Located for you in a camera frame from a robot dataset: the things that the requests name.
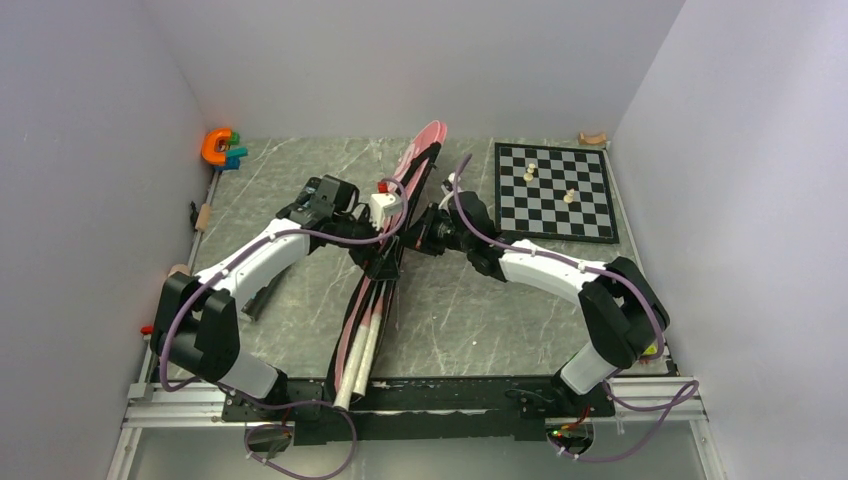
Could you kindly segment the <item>pink racket bag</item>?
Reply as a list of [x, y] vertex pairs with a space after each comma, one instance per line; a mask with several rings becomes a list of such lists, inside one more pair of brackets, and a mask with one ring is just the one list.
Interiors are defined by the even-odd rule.
[[400, 279], [404, 247], [400, 233], [412, 222], [412, 214], [424, 191], [444, 144], [448, 127], [439, 120], [427, 124], [411, 141], [391, 175], [401, 183], [408, 201], [402, 215], [400, 192], [393, 184], [381, 182], [363, 209], [366, 224], [379, 233], [395, 228], [389, 240], [351, 252], [362, 276], [351, 294], [343, 315], [341, 332], [328, 367], [325, 395], [338, 410], [347, 411], [365, 396], [367, 382], [377, 356], [384, 321]]

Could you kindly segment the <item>black shuttlecock tube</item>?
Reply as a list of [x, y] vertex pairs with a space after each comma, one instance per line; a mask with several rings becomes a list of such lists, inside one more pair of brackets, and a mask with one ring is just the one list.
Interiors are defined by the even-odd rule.
[[278, 275], [273, 277], [267, 285], [259, 289], [239, 312], [239, 320], [247, 323], [255, 323], [260, 318], [262, 312], [270, 304], [275, 291], [278, 289], [286, 274], [286, 271], [280, 272]]

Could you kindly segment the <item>pink badminton racket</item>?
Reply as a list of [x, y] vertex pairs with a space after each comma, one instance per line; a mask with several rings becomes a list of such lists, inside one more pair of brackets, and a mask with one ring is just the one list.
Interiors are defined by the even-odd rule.
[[377, 338], [383, 317], [386, 289], [387, 286], [384, 285], [375, 290], [370, 308], [367, 310], [360, 324], [361, 332], [358, 336], [362, 338], [362, 341], [359, 352], [355, 356], [358, 362], [355, 364], [356, 375], [354, 376], [352, 388], [352, 395], [354, 397], [365, 396], [366, 383], [373, 364]]
[[367, 301], [363, 303], [365, 310], [354, 321], [348, 334], [348, 343], [344, 350], [344, 363], [338, 364], [336, 368], [335, 387], [336, 393], [333, 407], [337, 410], [347, 411], [349, 409], [353, 388], [362, 363], [368, 336], [370, 335], [370, 323], [372, 310], [376, 302], [377, 291], [373, 290]]

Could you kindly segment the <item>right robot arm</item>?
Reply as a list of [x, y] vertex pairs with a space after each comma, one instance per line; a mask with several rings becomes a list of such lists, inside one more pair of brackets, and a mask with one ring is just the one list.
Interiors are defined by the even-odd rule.
[[564, 415], [578, 413], [598, 384], [664, 342], [668, 314], [634, 261], [582, 260], [501, 232], [473, 192], [460, 192], [445, 208], [430, 204], [399, 242], [430, 256], [461, 252], [484, 276], [534, 287], [579, 307], [589, 341], [553, 375], [550, 391]]

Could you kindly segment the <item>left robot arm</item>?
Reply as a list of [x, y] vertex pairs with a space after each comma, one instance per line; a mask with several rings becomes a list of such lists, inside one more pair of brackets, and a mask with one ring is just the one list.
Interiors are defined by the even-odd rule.
[[377, 266], [410, 210], [402, 183], [386, 182], [389, 189], [371, 195], [354, 216], [359, 199], [354, 184], [330, 175], [312, 177], [264, 230], [226, 259], [196, 275], [171, 274], [150, 335], [162, 387], [178, 390], [167, 373], [175, 364], [193, 380], [247, 397], [261, 419], [279, 417], [289, 400], [288, 377], [242, 348], [239, 315], [275, 277], [326, 245], [347, 250], [363, 270]]

